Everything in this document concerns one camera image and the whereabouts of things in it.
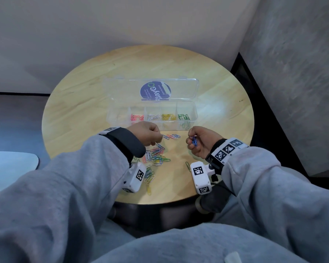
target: round wooden table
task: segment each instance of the round wooden table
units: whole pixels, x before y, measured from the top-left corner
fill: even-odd
[[[101,77],[198,79],[194,102],[201,125],[225,138],[236,137],[250,144],[254,130],[251,102],[239,81],[217,62],[189,50],[165,45],[120,48],[90,59],[72,70],[56,86],[44,109],[42,133],[51,158],[78,150],[88,137],[111,125],[106,122],[108,101]],[[121,190],[117,200],[132,204],[168,203],[196,194],[191,172],[185,162],[201,160],[187,149],[188,131],[170,132],[178,140],[163,139],[164,155],[170,158],[152,168],[155,178],[151,195],[143,183],[133,194]]]

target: left hand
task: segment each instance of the left hand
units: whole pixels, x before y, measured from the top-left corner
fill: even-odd
[[[144,146],[154,146],[162,141],[162,134],[158,126],[151,122],[139,122],[127,128],[140,140]]]

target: white wall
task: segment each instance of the white wall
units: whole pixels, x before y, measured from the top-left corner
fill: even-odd
[[[167,44],[230,70],[259,0],[0,0],[0,92],[50,93],[107,51]]]

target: gray sleeve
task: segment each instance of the gray sleeve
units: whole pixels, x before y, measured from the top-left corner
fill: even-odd
[[[0,192],[0,262],[87,262],[129,163],[103,136]]]
[[[283,171],[271,152],[257,147],[234,154],[222,179],[251,231],[309,262],[329,262],[329,190]]]

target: hand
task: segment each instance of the hand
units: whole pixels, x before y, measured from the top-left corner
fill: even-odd
[[[217,141],[223,138],[215,131],[201,126],[194,126],[191,128],[188,132],[188,136],[189,137],[186,139],[188,149],[190,149],[195,156],[202,159],[205,159],[211,152],[213,145],[215,145]],[[191,139],[193,136],[196,136],[197,146],[193,144]]]
[[[158,126],[151,122],[139,122],[127,128],[140,140],[144,146],[154,146],[162,141],[162,134]]]

